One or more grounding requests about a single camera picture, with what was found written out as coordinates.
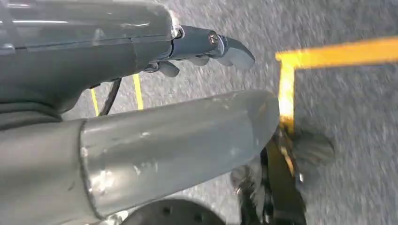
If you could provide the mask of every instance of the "yellow line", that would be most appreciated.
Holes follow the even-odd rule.
[[[144,103],[142,101],[141,84],[139,81],[139,74],[134,74],[133,80],[134,80],[134,87],[136,90],[136,99],[137,99],[138,109],[141,110],[144,108]]]
[[[280,52],[276,59],[295,69],[397,61],[398,37]]]
[[[294,70],[398,61],[398,37],[277,52],[281,125],[294,130]]]
[[[98,102],[97,102],[97,98],[95,97],[95,91],[94,91],[94,89],[90,89],[90,92],[91,92],[92,104],[94,105],[95,116],[98,116],[99,115]]]
[[[294,131],[294,68],[281,65],[279,77],[279,113],[281,125],[287,127],[289,133]]]

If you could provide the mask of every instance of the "screw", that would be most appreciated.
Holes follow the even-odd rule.
[[[218,36],[216,34],[210,34],[209,36],[210,43],[212,44],[218,44]]]

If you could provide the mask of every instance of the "gray carpet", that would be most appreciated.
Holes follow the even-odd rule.
[[[174,79],[142,74],[145,107],[231,90],[277,93],[277,51],[398,35],[398,0],[161,2],[183,24],[241,40],[257,63],[243,72],[214,61],[201,68],[180,62],[180,75]],[[336,162],[319,168],[318,180],[303,190],[308,224],[398,224],[398,64],[302,70],[296,72],[296,78],[296,124],[321,129],[337,148]],[[107,89],[102,85],[97,90],[99,102]],[[133,81],[128,77],[112,112],[136,108]],[[66,117],[93,115],[90,93],[85,92]],[[238,223],[237,201],[227,175],[178,195],[199,199],[229,223]]]

